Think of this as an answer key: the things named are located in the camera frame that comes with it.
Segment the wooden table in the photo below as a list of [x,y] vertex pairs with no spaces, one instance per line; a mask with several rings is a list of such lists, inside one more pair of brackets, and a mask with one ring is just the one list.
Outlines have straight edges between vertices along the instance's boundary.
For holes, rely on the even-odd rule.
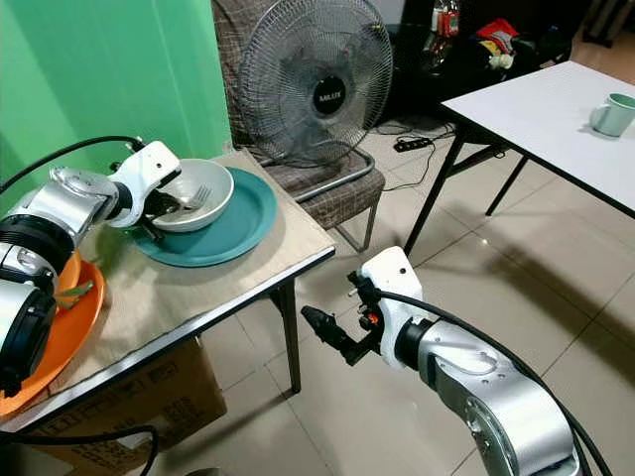
[[267,237],[228,263],[184,269],[151,260],[121,230],[106,226],[93,230],[80,252],[103,272],[111,304],[102,310],[86,343],[50,385],[50,396],[4,421],[1,429],[29,429],[58,415],[70,403],[262,296],[271,297],[282,314],[292,390],[300,391],[294,279],[332,256],[334,242],[249,153],[236,152],[217,160],[261,177],[274,190],[278,215]]
[[[635,86],[566,61],[443,103],[457,120],[456,137],[405,250],[410,253],[445,180],[493,156],[497,150],[522,154],[486,211],[491,215],[528,161],[549,169],[635,218],[635,124],[612,138],[588,126],[591,111],[612,92],[635,96]],[[485,130],[496,145],[455,164],[470,129]]]

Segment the orange plate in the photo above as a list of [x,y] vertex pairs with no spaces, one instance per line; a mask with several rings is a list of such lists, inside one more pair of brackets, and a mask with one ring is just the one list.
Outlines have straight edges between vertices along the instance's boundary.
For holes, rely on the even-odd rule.
[[72,290],[75,286],[77,286],[77,282],[79,281],[79,271],[81,271],[81,257],[79,256],[79,252],[75,251],[66,262],[66,266],[60,274],[56,293],[63,293],[64,291]]
[[81,262],[78,279],[81,283],[93,280],[95,285],[72,309],[58,311],[44,357],[36,373],[22,383],[22,390],[18,395],[0,398],[0,415],[14,412],[44,390],[88,337],[101,310],[106,285],[99,269],[90,263]]

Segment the mug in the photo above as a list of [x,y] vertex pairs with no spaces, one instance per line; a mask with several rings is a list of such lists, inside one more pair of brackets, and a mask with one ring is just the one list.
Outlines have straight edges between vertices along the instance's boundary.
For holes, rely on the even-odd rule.
[[591,112],[590,126],[606,136],[619,137],[635,119],[635,98],[626,94],[609,94],[606,104]]

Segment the beige tabletop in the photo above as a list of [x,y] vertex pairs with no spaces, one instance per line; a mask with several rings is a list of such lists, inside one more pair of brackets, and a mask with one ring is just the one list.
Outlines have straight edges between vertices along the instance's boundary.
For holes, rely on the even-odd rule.
[[103,272],[109,305],[86,343],[50,385],[50,397],[3,422],[2,429],[17,430],[44,417],[333,252],[332,238],[248,152],[217,160],[261,177],[274,190],[278,214],[271,232],[235,260],[185,269],[151,260],[121,230],[95,228],[80,253]]

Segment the fan grille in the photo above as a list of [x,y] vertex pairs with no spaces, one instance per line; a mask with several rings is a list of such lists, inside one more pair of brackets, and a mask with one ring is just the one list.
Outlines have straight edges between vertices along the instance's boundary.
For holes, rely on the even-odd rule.
[[278,163],[340,159],[379,118],[392,52],[364,0],[280,0],[243,53],[240,109],[254,143]]

